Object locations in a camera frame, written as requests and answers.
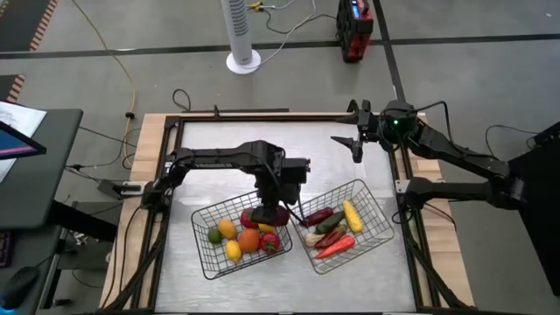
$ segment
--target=toy fruit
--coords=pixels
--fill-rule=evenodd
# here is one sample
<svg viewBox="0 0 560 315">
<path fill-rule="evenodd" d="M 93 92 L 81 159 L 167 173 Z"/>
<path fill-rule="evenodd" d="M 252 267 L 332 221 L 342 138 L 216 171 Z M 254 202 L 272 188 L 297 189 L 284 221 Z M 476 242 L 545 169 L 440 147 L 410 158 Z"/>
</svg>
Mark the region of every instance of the toy fruit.
<svg viewBox="0 0 560 315">
<path fill-rule="evenodd" d="M 319 242 L 323 237 L 324 237 L 324 235 L 322 235 L 322 234 L 313 234 L 313 233 L 309 233 L 309 234 L 306 235 L 305 238 L 304 238 L 304 240 L 305 240 L 305 246 L 307 246 L 307 247 L 313 247 L 313 246 L 315 246 L 315 244 L 317 244 L 317 242 Z"/>
<path fill-rule="evenodd" d="M 212 244 L 221 244 L 222 239 L 223 239 L 223 236 L 221 236 L 220 231 L 218 231 L 217 228 L 210 228 L 208 230 L 208 240 Z"/>
<path fill-rule="evenodd" d="M 344 200 L 342 202 L 342 207 L 344 208 L 344 215 L 346 216 L 346 222 L 348 222 L 348 226 L 354 233 L 359 233 L 364 229 L 364 224 L 361 223 L 360 216 L 356 211 L 354 205 L 348 201 Z"/>
<path fill-rule="evenodd" d="M 266 224 L 260 224 L 260 223 L 259 223 L 259 229 L 260 229 L 261 232 L 263 232 L 263 233 L 274 232 L 274 227 L 271 227 L 270 225 L 266 225 Z"/>
<path fill-rule="evenodd" d="M 343 212 L 334 213 L 317 225 L 317 227 L 315 228 L 315 234 L 326 234 L 330 232 L 332 229 L 336 228 L 336 226 L 339 225 L 342 219 L 344 219 Z"/>
<path fill-rule="evenodd" d="M 218 231 L 229 240 L 234 240 L 237 237 L 237 229 L 235 224 L 230 220 L 222 219 L 218 223 Z"/>
<path fill-rule="evenodd" d="M 280 238 L 274 233 L 267 233 L 261 237 L 261 249 L 267 254 L 274 254 L 280 247 Z"/>
<path fill-rule="evenodd" d="M 241 212 L 239 221 L 245 228 L 257 228 L 258 224 L 251 220 L 251 214 L 253 213 L 253 208 L 247 208 Z"/>
<path fill-rule="evenodd" d="M 237 263 L 242 258 L 242 250 L 237 241 L 228 241 L 226 244 L 226 254 L 232 262 Z"/>
<path fill-rule="evenodd" d="M 321 238 L 315 244 L 315 249 L 326 249 L 327 247 L 333 245 L 336 241 L 342 238 L 347 233 L 347 226 L 341 224 L 335 227 L 331 232 L 327 233 L 325 237 Z"/>
<path fill-rule="evenodd" d="M 345 250 L 351 249 L 355 243 L 356 241 L 352 236 L 346 235 L 343 238 L 336 241 L 333 245 L 327 247 L 325 250 L 318 253 L 315 256 L 315 259 L 323 259 L 334 254 L 342 253 Z"/>
<path fill-rule="evenodd" d="M 331 215 L 333 215 L 333 209 L 328 206 L 324 209 L 321 209 L 317 212 L 311 213 L 310 215 L 306 216 L 304 220 L 299 224 L 306 228 L 312 227 L 314 225 L 321 223 Z"/>
<path fill-rule="evenodd" d="M 254 228 L 246 228 L 239 233 L 239 248 L 245 253 L 251 253 L 259 249 L 259 231 Z"/>
</svg>

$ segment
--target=red power tool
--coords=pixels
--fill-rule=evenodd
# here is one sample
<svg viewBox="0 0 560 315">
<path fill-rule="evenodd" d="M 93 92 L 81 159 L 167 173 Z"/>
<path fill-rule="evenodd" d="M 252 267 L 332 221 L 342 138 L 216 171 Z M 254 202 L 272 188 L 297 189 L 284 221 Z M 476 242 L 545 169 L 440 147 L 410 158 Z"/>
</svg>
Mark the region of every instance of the red power tool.
<svg viewBox="0 0 560 315">
<path fill-rule="evenodd" d="M 345 62 L 360 61 L 374 30 L 374 18 L 367 0 L 340 0 L 336 17 L 337 40 Z"/>
</svg>

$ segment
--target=lime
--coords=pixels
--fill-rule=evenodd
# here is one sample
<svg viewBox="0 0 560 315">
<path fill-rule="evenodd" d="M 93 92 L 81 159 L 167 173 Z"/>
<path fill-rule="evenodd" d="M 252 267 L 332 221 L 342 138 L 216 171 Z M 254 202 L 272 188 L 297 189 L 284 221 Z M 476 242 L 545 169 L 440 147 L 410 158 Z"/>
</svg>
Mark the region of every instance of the lime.
<svg viewBox="0 0 560 315">
<path fill-rule="evenodd" d="M 220 234 L 220 231 L 218 231 L 217 228 L 211 228 L 208 231 L 208 240 L 212 243 L 212 244 L 221 244 L 221 239 L 223 237 Z"/>
</svg>

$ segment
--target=gray floor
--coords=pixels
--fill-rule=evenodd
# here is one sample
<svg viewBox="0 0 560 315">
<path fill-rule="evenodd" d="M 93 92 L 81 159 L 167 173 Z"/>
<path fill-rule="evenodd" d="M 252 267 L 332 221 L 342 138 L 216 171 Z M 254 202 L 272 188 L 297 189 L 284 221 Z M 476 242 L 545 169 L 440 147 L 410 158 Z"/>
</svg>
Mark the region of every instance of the gray floor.
<svg viewBox="0 0 560 315">
<path fill-rule="evenodd" d="M 200 46 L 226 44 L 219 1 L 148 0 L 80 1 L 111 48 Z M 383 0 L 392 38 L 435 38 L 560 32 L 557 1 Z M 337 2 L 318 0 L 318 11 L 334 14 Z M 275 12 L 273 25 L 288 29 L 307 12 L 310 2 L 296 1 Z M 282 37 L 264 28 L 265 16 L 251 13 L 255 42 Z M 334 22 L 314 21 L 294 32 L 291 41 L 331 39 Z M 373 38 L 378 39 L 379 32 Z M 69 0 L 59 5 L 40 51 L 102 49 L 95 33 Z M 486 151 L 484 129 L 503 123 L 542 130 L 560 117 L 560 41 L 515 43 L 406 45 L 394 47 L 407 100 L 418 106 L 437 100 L 450 105 L 455 140 Z M 271 52 L 261 52 L 268 56 Z M 175 88 L 186 89 L 195 109 L 290 108 L 294 111 L 345 109 L 351 98 L 367 98 L 375 110 L 394 98 L 384 51 L 370 47 L 356 65 L 342 62 L 336 48 L 287 49 L 257 73 L 239 77 L 225 67 L 226 53 L 204 52 L 123 57 L 138 87 L 139 127 L 142 115 L 179 111 L 171 101 Z M 130 87 L 111 58 L 0 60 L 0 74 L 27 76 L 20 101 L 37 109 L 80 108 L 83 126 L 121 137 L 129 110 Z M 442 130 L 443 112 L 428 112 Z M 131 141 L 136 141 L 137 134 Z M 494 152 L 507 159 L 521 154 L 525 136 L 497 129 L 490 137 Z M 103 163 L 117 154 L 118 143 L 80 131 L 70 163 Z M 443 164 L 448 181 L 479 180 Z M 89 170 L 104 178 L 126 178 L 118 165 Z M 58 198 L 98 201 L 108 198 L 95 183 L 67 174 Z M 472 294 L 478 307 L 504 312 L 560 313 L 536 253 L 515 212 L 483 203 L 453 204 L 458 235 Z M 102 276 L 88 279 L 101 283 Z M 86 290 L 72 278 L 59 294 L 75 294 L 80 307 L 97 306 L 100 292 Z M 71 313 L 65 308 L 51 314 Z"/>
</svg>

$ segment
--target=wooden platform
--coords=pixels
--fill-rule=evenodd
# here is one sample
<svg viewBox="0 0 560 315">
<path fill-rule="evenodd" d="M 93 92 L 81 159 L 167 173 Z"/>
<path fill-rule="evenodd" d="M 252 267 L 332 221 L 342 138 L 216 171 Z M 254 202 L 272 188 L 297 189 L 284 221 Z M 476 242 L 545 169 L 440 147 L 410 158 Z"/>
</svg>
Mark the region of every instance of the wooden platform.
<svg viewBox="0 0 560 315">
<path fill-rule="evenodd" d="M 213 114 L 182 114 L 182 116 L 202 117 L 212 116 Z M 222 114 L 223 116 L 238 116 L 243 114 Z M 254 116 L 273 116 L 273 115 L 290 115 L 290 116 L 317 116 L 317 115 L 332 115 L 340 116 L 341 113 L 254 113 Z M 177 116 L 177 114 L 148 114 L 144 116 L 142 130 L 136 147 L 136 155 L 132 171 L 130 173 L 130 180 L 153 180 L 158 168 L 159 150 L 161 148 L 162 136 L 164 134 L 165 118 L 167 116 Z M 403 159 L 400 154 L 397 154 L 397 164 L 402 179 L 404 176 Z M 416 157 L 410 153 L 410 162 L 415 176 L 426 177 L 427 179 L 436 180 L 441 179 L 441 172 L 439 170 L 438 161 L 425 160 Z M 433 200 L 430 202 L 432 205 L 442 209 L 451 215 L 449 204 L 444 200 Z M 109 296 L 107 304 L 116 298 L 118 295 L 118 280 L 121 278 L 121 268 L 123 266 L 123 246 L 124 246 L 124 233 L 126 226 L 130 220 L 131 215 L 139 206 L 139 198 L 126 199 L 123 204 L 121 219 L 118 227 L 118 248 L 117 259 L 111 259 L 108 267 L 107 277 L 103 286 L 103 293 L 101 294 L 100 306 L 102 306 L 113 279 L 116 279 L 114 288 Z M 129 281 L 138 266 L 138 259 L 141 252 L 142 241 L 144 236 L 145 225 L 147 221 L 147 213 L 139 211 L 131 223 L 127 242 L 126 261 L 123 272 L 123 286 Z M 428 210 L 428 207 L 423 210 L 423 221 L 430 247 L 430 254 L 434 268 L 444 279 L 447 285 L 455 292 L 459 299 L 468 305 L 473 304 L 473 297 L 469 287 L 468 279 L 466 277 L 465 265 L 459 248 L 457 235 L 453 225 L 441 214 L 436 214 Z M 154 225 L 154 232 L 152 233 L 154 241 L 159 229 L 159 224 Z M 115 257 L 115 247 L 113 248 L 112 258 Z M 113 265 L 116 263 L 116 271 L 113 273 Z M 417 265 L 420 281 L 422 284 L 422 293 L 424 305 L 430 305 L 430 293 L 427 290 L 427 282 L 425 274 L 422 272 L 422 267 Z M 148 297 L 151 286 L 151 279 L 153 275 L 153 264 L 144 276 L 142 287 L 142 294 L 140 298 L 140 307 L 148 305 Z"/>
</svg>

